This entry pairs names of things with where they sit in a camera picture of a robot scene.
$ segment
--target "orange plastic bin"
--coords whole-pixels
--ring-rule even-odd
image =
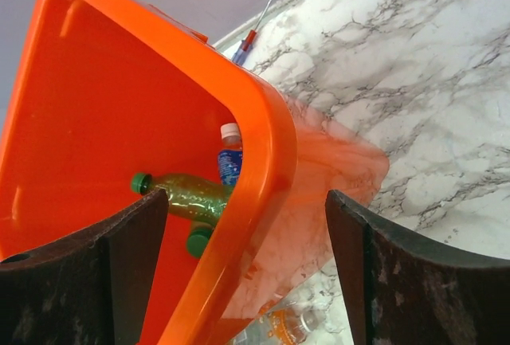
[[[274,88],[154,7],[37,0],[0,150],[0,260],[133,203],[136,172],[218,181],[219,127],[236,120],[239,182],[200,261],[185,250],[190,223],[169,216],[141,339],[224,343],[332,256],[327,190],[367,204],[387,172],[379,150],[326,134],[313,126],[319,114],[306,122],[287,101],[293,114]],[[345,149],[342,159],[324,164],[317,144]],[[274,256],[303,240],[303,256]]]

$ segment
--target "green plastic bottle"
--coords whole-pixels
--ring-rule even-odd
[[[214,227],[202,223],[192,222],[190,227],[190,234],[186,239],[186,249],[188,253],[199,259],[206,250],[210,237],[213,236]]]
[[[233,191],[233,186],[217,184],[188,174],[167,174],[160,177],[136,174],[131,181],[131,188],[141,195],[163,189],[168,196],[169,214],[213,227],[218,223]]]

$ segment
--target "green bottle cap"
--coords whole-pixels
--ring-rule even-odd
[[[193,229],[186,240],[188,253],[199,259],[206,250],[207,243],[209,243],[212,234],[213,229],[209,227],[197,227]]]
[[[137,194],[146,194],[151,180],[152,176],[140,172],[133,176],[133,179],[131,180],[131,189]]]

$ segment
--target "baseboard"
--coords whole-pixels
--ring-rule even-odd
[[[286,8],[289,5],[292,5],[292,2],[294,0],[280,0],[277,2],[274,2],[268,9],[268,12],[265,17],[265,21],[275,17],[277,14],[279,14],[284,8]],[[213,44],[214,48],[217,50],[223,50],[231,46],[236,41],[240,41],[244,34],[248,32],[252,27],[255,26],[255,23],[257,22],[259,17],[259,14],[255,15],[253,18],[250,18],[247,22],[240,25],[236,29],[234,29],[232,32],[228,33],[226,36],[224,36],[222,39],[217,41]]]

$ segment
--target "bottle label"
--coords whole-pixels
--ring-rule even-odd
[[[235,186],[241,173],[242,151],[222,150],[218,155],[220,179],[223,184]]]
[[[281,309],[280,311],[270,312],[268,317],[274,330],[270,335],[276,336],[280,340],[281,345],[296,345],[296,341],[287,329],[287,311]]]

